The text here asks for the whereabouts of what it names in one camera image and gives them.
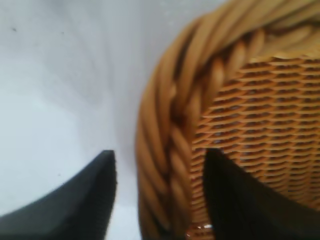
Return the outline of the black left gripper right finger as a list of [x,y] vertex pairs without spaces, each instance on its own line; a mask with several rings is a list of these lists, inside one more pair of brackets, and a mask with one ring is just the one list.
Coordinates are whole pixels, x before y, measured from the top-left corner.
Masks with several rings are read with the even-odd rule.
[[320,213],[242,170],[220,149],[205,153],[203,192],[217,240],[318,240]]

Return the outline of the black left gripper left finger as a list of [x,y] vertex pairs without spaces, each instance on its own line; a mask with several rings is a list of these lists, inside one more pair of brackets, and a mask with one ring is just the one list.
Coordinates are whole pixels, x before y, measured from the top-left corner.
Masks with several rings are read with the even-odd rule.
[[103,240],[116,198],[116,158],[104,150],[69,181],[0,218],[2,240]]

